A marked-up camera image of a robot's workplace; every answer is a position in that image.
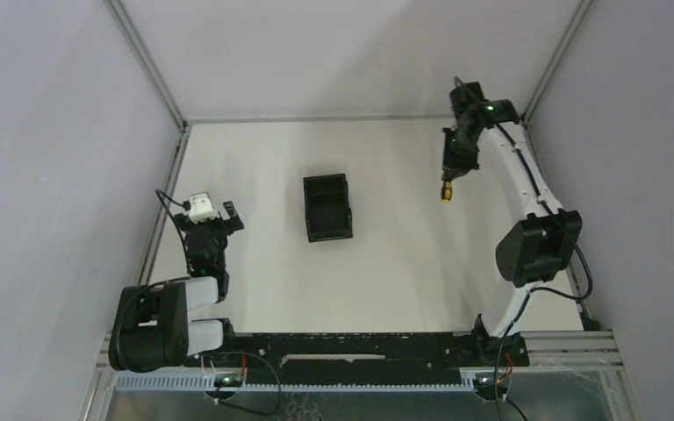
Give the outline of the black yellow screwdriver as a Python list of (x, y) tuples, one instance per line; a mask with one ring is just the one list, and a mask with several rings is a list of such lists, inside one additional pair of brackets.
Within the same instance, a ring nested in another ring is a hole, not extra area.
[(452, 187), (452, 182), (445, 180), (442, 183), (442, 188), (441, 188), (441, 200), (444, 203), (449, 203), (452, 200), (453, 197), (453, 187)]

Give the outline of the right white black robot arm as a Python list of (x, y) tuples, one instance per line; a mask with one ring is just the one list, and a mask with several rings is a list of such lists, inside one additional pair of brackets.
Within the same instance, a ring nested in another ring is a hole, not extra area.
[[(583, 219), (578, 211), (566, 210), (549, 189), (512, 102), (486, 98), (479, 82), (455, 77), (453, 84), (448, 96), (455, 122), (442, 131), (441, 200), (451, 201), (453, 181), (480, 169), (480, 156), (486, 153), (513, 218), (513, 227), (495, 249), (498, 285), (464, 338), (477, 361), (493, 365), (518, 337), (534, 294), (582, 303), (592, 294), (593, 280), (577, 243)], [(549, 285), (573, 257), (587, 270), (586, 290), (578, 295)]]

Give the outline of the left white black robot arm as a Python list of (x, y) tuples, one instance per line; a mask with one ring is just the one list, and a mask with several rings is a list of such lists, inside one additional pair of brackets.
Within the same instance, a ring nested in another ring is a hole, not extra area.
[(188, 274), (122, 290), (108, 348), (113, 369), (148, 373), (181, 366), (200, 353), (220, 366), (237, 359), (240, 344), (227, 318), (190, 317), (228, 294), (228, 239), (244, 224), (233, 202), (225, 202), (223, 210), (225, 217), (207, 196), (192, 196), (188, 211), (173, 217)]

